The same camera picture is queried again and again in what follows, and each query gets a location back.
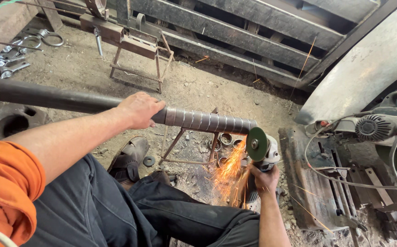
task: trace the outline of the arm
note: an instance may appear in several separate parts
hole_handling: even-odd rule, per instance
[[[100,143],[127,129],[154,127],[151,117],[165,106],[144,92],[105,112],[43,125],[4,139],[30,150],[50,183]]]
[[[274,165],[272,170],[261,172],[250,164],[249,169],[255,176],[256,188],[258,189],[258,195],[261,197],[259,246],[291,247],[276,201],[275,190],[279,180],[278,167]]]

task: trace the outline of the metal washer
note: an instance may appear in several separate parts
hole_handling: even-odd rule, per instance
[[[153,166],[155,162],[155,159],[153,156],[148,155],[147,157],[144,158],[144,165],[145,166]]]

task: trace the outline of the black pants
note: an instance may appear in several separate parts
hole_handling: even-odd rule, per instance
[[[90,154],[34,201],[37,228],[23,247],[258,246],[259,215],[203,204],[147,176],[124,190]]]

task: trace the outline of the forearm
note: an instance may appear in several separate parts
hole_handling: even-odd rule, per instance
[[[99,144],[126,130],[126,114],[118,108],[43,125],[4,139],[24,146],[41,162],[50,183]]]
[[[261,197],[260,247],[290,247],[275,194]]]

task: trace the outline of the hand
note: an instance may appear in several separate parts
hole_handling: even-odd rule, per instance
[[[276,186],[279,181],[279,169],[274,165],[270,171],[262,172],[256,168],[252,163],[249,164],[249,170],[255,176],[256,190],[258,195],[263,198],[264,195],[272,195],[275,197]]]
[[[156,124],[151,119],[154,114],[165,107],[165,101],[152,98],[144,92],[137,92],[125,98],[117,107],[130,121],[128,129],[146,129],[149,126],[155,127]]]

